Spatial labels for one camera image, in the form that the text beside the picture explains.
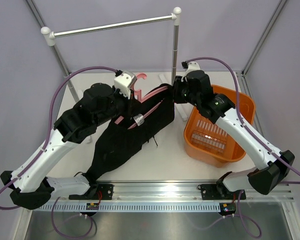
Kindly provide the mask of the black shorts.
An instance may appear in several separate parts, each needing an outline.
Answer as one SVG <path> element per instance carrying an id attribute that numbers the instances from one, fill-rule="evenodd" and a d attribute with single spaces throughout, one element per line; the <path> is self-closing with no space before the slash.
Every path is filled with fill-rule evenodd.
<path id="1" fill-rule="evenodd" d="M 110 121 L 108 127 L 95 143 L 92 164 L 84 174 L 86 178 L 97 180 L 125 164 L 138 153 L 142 146 L 175 118 L 173 88 L 161 84 L 152 89 L 146 100 L 133 114 L 143 115 L 144 123 L 137 126 L 134 119 L 118 118 Z"/>

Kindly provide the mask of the orange plastic basket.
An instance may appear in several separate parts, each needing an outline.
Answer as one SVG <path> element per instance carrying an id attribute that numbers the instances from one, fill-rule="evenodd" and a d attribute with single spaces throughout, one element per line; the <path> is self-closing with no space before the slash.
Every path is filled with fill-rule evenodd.
<path id="1" fill-rule="evenodd" d="M 237 102 L 235 90 L 218 85 L 212 87 L 215 93 L 225 94 L 232 102 Z M 240 93 L 239 108 L 243 117 L 252 125 L 256 112 L 252 98 Z M 184 149 L 188 156 L 217 168 L 238 162 L 246 156 L 246 152 L 233 138 L 202 117 L 195 107 L 192 109 L 183 137 Z"/>

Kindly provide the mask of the white metal clothes rack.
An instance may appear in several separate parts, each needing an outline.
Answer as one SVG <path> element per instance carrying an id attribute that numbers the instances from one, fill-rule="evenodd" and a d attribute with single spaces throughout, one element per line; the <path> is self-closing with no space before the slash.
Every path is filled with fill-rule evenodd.
<path id="1" fill-rule="evenodd" d="M 181 8 L 175 7 L 173 9 L 173 12 L 167 16 L 152 17 L 152 18 L 139 19 L 139 20 L 133 20 L 133 21 L 127 21 L 121 23 L 108 24 L 103 26 L 95 26 L 95 27 L 82 28 L 77 30 L 68 30 L 63 32 L 53 32 L 51 31 L 50 28 L 44 26 L 40 29 L 40 32 L 43 35 L 47 45 L 50 48 L 54 48 L 57 46 L 56 45 L 57 38 L 69 37 L 69 36 L 80 35 L 80 34 L 88 34 L 93 32 L 101 32 L 106 30 L 120 29 L 120 28 L 137 26 L 137 25 L 145 25 L 145 24 L 151 24 L 157 22 L 172 21 L 173 22 L 173 44 L 172 44 L 171 80 L 168 80 L 168 77 L 165 76 L 164 73 L 160 73 L 158 77 L 162 83 L 173 84 L 174 78 L 176 77 L 176 73 L 177 73 L 177 56 L 178 56 L 178 41 L 179 41 L 179 27 L 181 21 L 181 13 L 182 13 Z M 99 77 L 100 81 L 103 81 L 108 85 L 111 85 L 113 83 L 113 80 L 110 78 L 109 73 L 96 73 L 96 72 L 83 73 L 82 72 L 78 76 L 74 77 L 75 80 L 87 80 L 87 83 L 76 84 L 76 86 L 79 87 L 76 90 L 76 93 L 78 94 L 79 97 L 83 96 L 83 91 L 86 89 L 88 84 L 92 85 L 97 82 L 95 79 L 93 79 L 93 77 Z"/>

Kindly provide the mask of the pink plastic hanger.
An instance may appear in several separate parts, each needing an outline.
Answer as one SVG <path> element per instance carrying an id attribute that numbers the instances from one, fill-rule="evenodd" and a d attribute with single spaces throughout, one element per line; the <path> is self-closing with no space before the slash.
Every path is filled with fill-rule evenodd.
<path id="1" fill-rule="evenodd" d="M 145 73 L 138 73 L 136 75 L 136 78 L 137 78 L 137 80 L 139 80 L 139 79 L 144 79 L 145 80 L 147 78 L 147 75 Z M 157 94 L 159 94 L 159 93 L 161 93 L 161 92 L 163 92 L 167 89 L 168 89 L 167 85 L 161 86 L 159 88 L 156 88 L 156 89 L 148 92 L 145 96 L 142 96 L 142 90 L 141 89 L 135 90 L 134 92 L 136 93 L 137 100 L 140 103 L 144 103 L 148 99 L 154 97 L 155 95 L 157 95 Z M 137 116 L 136 120 L 134 120 L 135 123 L 133 123 L 127 129 L 129 130 L 129 129 L 135 128 L 136 126 L 142 125 L 145 122 L 146 117 L 148 117 L 154 110 L 156 110 L 160 104 L 161 104 L 161 102 L 157 103 L 153 108 L 151 108 L 147 113 L 143 114 L 142 116 Z"/>

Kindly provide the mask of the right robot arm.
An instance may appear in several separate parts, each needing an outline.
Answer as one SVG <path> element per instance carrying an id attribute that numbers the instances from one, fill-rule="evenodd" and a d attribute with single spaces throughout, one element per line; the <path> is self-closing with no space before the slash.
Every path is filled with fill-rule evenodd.
<path id="1" fill-rule="evenodd" d="M 173 90 L 175 103 L 193 105 L 202 117 L 232 137 L 254 163 L 254 168 L 228 172 L 220 177 L 216 182 L 218 196 L 227 199 L 248 187 L 268 195 L 288 175 L 295 155 L 290 150 L 281 151 L 260 135 L 241 115 L 238 103 L 233 103 L 225 94 L 214 92 L 203 70 L 177 75 Z"/>

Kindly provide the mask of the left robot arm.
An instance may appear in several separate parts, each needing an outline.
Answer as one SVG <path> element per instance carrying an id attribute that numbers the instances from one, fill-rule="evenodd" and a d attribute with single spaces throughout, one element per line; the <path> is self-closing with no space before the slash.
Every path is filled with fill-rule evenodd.
<path id="1" fill-rule="evenodd" d="M 82 98 L 50 125 L 45 141 L 31 157 L 18 169 L 0 175 L 4 185 L 12 190 L 12 202 L 17 207 L 35 210 L 52 197 L 93 199 L 98 184 L 87 174 L 53 178 L 47 173 L 68 152 L 93 135 L 97 127 L 128 113 L 134 99 L 133 89 L 123 85 L 95 83 L 86 89 Z"/>

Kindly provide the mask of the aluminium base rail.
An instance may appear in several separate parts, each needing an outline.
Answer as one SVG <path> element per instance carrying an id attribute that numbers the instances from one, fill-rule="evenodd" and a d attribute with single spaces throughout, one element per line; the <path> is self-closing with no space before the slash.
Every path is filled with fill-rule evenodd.
<path id="1" fill-rule="evenodd" d="M 103 181 L 113 185 L 113 202 L 199 202 L 202 195 L 200 181 Z M 288 185 L 275 187 L 268 195 L 252 188 L 245 191 L 247 202 L 293 202 L 294 195 Z"/>

